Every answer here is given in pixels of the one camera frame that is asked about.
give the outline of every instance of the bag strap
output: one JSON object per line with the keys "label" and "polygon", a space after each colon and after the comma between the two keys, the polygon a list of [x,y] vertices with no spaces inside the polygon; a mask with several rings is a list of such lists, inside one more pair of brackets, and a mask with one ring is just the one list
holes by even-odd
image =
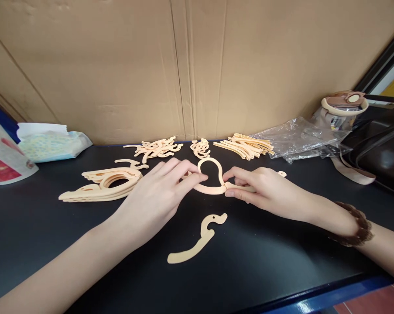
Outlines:
{"label": "bag strap", "polygon": [[344,177],[362,185],[368,185],[376,180],[376,176],[367,172],[365,170],[361,170],[358,168],[352,167],[349,163],[347,163],[343,158],[342,155],[339,157],[331,157],[333,165],[335,169],[342,174]]}

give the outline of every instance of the wooden craft piece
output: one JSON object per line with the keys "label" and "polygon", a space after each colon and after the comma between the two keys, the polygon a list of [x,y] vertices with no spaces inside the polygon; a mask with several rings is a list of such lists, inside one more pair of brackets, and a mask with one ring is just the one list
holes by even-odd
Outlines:
{"label": "wooden craft piece", "polygon": [[148,158],[173,156],[174,152],[179,151],[184,144],[174,144],[175,138],[173,136],[168,140],[162,139],[152,143],[141,142],[142,145],[125,145],[123,147],[136,147],[134,156],[137,157],[140,154],[144,154],[142,164],[145,164]]}
{"label": "wooden craft piece", "polygon": [[275,154],[274,146],[271,145],[270,141],[255,139],[239,133],[235,133],[228,140],[223,140],[220,143],[214,142],[214,145],[234,151],[246,160],[259,158],[261,154]]}
{"label": "wooden craft piece", "polygon": [[178,264],[185,262],[191,258],[193,258],[195,255],[197,255],[203,247],[211,240],[211,238],[214,236],[214,230],[207,229],[207,226],[211,222],[215,222],[219,225],[223,224],[227,219],[227,214],[223,214],[221,216],[218,215],[208,215],[205,217],[201,223],[201,231],[200,235],[201,238],[198,240],[198,242],[194,245],[192,249],[189,249],[187,251],[179,252],[179,253],[171,253],[168,255],[168,263],[169,264]]}
{"label": "wooden craft piece", "polygon": [[133,159],[117,159],[114,162],[116,162],[116,163],[117,162],[129,162],[130,163],[130,168],[137,169],[137,170],[148,169],[149,168],[149,165],[145,165],[145,164],[138,166],[140,164],[140,162],[139,161],[135,161]]}
{"label": "wooden craft piece", "polygon": [[238,149],[234,149],[234,148],[232,148],[232,147],[229,147],[229,146],[226,146],[226,145],[222,145],[221,143],[217,143],[217,142],[213,142],[213,145],[214,145],[214,146],[221,147],[221,148],[224,148],[224,149],[227,149],[227,150],[231,150],[231,151],[235,152],[236,154],[240,155],[240,156],[242,157],[242,159],[245,159],[245,158],[246,158],[246,155],[245,155],[244,153],[242,153],[242,152],[241,152],[240,150],[238,150]]}
{"label": "wooden craft piece", "polygon": [[[210,194],[210,195],[223,194],[224,192],[226,192],[228,189],[231,189],[231,188],[245,190],[245,191],[248,191],[250,193],[256,193],[255,189],[253,187],[251,187],[251,186],[239,186],[239,185],[235,185],[235,184],[230,183],[230,182],[224,182],[223,181],[223,168],[222,168],[222,165],[216,159],[214,159],[212,157],[201,159],[198,162],[197,167],[198,167],[198,172],[199,173],[202,173],[201,172],[201,165],[204,162],[206,162],[206,161],[211,161],[211,162],[216,164],[217,168],[219,169],[218,176],[219,176],[219,182],[220,182],[221,186],[219,186],[219,187],[208,187],[208,186],[205,186],[205,185],[202,185],[202,184],[198,183],[194,187],[194,190],[196,190],[198,192],[201,192],[201,193],[204,193],[204,194]],[[191,174],[191,172],[188,171],[188,173],[186,175],[182,176],[182,179],[183,180],[186,179],[190,174]],[[283,177],[285,177],[287,175],[283,171],[279,171],[278,174],[283,176]]]}
{"label": "wooden craft piece", "polygon": [[194,152],[194,155],[199,159],[210,157],[210,151],[206,151],[209,147],[209,142],[202,138],[200,142],[197,140],[193,140],[190,148]]}
{"label": "wooden craft piece", "polygon": [[[59,200],[65,202],[116,200],[129,195],[136,183],[142,178],[139,170],[128,167],[88,171],[82,173],[82,176],[97,184],[88,184],[76,191],[65,192],[58,197]],[[128,181],[110,188],[110,185],[119,179],[127,179]]]}

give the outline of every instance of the white package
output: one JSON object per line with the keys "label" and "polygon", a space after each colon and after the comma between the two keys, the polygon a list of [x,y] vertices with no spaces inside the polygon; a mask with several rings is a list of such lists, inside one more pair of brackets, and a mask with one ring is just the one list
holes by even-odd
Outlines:
{"label": "white package", "polygon": [[92,145],[82,132],[49,123],[18,123],[18,147],[35,163],[75,158]]}

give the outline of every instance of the cardboard seam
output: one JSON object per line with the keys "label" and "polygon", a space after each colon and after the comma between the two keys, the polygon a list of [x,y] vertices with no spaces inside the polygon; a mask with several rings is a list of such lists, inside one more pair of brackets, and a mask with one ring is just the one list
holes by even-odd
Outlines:
{"label": "cardboard seam", "polygon": [[28,78],[28,76],[25,74],[25,72],[22,70],[22,68],[19,66],[19,64],[17,63],[17,61],[15,60],[15,58],[13,57],[13,55],[10,53],[10,51],[8,50],[8,48],[6,48],[5,44],[0,40],[0,45],[2,46],[2,48],[5,50],[5,52],[7,53],[7,55],[9,56],[9,58],[11,59],[11,61],[13,62],[13,64],[17,67],[17,69],[21,72],[21,74],[23,75],[23,77],[27,80],[27,82],[31,85],[31,87],[33,88],[33,90],[37,93],[38,97],[40,97],[40,99],[42,100],[42,102],[44,103],[44,105],[46,106],[46,108],[49,110],[49,112],[52,114],[52,116],[55,118],[55,120],[60,123],[60,120],[57,118],[56,114],[53,112],[53,110],[51,110],[50,106],[47,104],[47,102],[45,101],[44,97],[41,95],[41,93],[38,91],[38,89],[35,87],[35,85],[33,84],[33,82]]}
{"label": "cardboard seam", "polygon": [[182,101],[182,89],[181,89],[181,78],[179,77],[179,61],[178,61],[178,46],[176,44],[176,34],[175,34],[175,23],[174,23],[174,13],[172,11],[172,0],[169,0],[169,5],[171,9],[171,19],[172,19],[172,32],[174,35],[174,48],[175,48],[175,58],[176,58],[176,69],[178,73],[178,85],[179,85],[179,97],[181,101],[181,115],[182,115],[182,130],[184,133],[184,138],[187,140],[187,130],[185,125],[185,116],[184,116],[184,102]]}
{"label": "cardboard seam", "polygon": [[188,68],[190,77],[190,93],[191,93],[191,109],[192,109],[192,123],[194,135],[197,135],[197,106],[195,103],[195,75],[194,75],[194,41],[192,36],[192,13],[189,0],[185,0],[185,16],[187,27],[187,43],[188,43]]}
{"label": "cardboard seam", "polygon": [[[14,118],[16,121],[20,120],[21,122],[27,122],[30,120],[30,116],[27,114],[27,112],[25,111],[25,109],[23,107],[21,107],[18,103],[16,103],[16,105],[18,106],[19,110],[17,110],[15,108],[14,105],[12,105],[0,92],[0,108],[5,111],[6,113],[8,113],[12,118]],[[7,109],[7,107],[9,107],[14,114],[10,113]]]}
{"label": "cardboard seam", "polygon": [[227,0],[226,0],[226,7],[224,9],[224,23],[223,23],[223,40],[222,40],[222,55],[220,57],[220,72],[219,72],[219,99],[217,101],[217,113],[216,113],[216,136],[218,133],[218,125],[219,125],[219,110],[220,110],[220,96],[222,90],[222,72],[223,72],[223,57],[224,57],[224,38],[226,36],[226,18],[227,18]]}

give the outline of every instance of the cardboard wall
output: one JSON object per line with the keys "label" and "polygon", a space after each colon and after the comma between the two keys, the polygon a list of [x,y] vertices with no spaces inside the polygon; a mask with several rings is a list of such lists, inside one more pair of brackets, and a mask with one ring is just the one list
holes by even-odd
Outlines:
{"label": "cardboard wall", "polygon": [[0,104],[95,144],[250,134],[352,88],[394,0],[0,0]]}
{"label": "cardboard wall", "polygon": [[179,75],[190,76],[182,100],[193,105],[198,137],[309,116],[326,94],[353,88],[394,36],[394,0],[172,3],[174,17],[187,18],[174,27],[186,28],[176,42],[189,70]]}
{"label": "cardboard wall", "polygon": [[[0,42],[42,100],[26,119],[95,144],[185,140],[168,0],[0,0]],[[0,92],[21,103],[15,71],[0,68]]]}

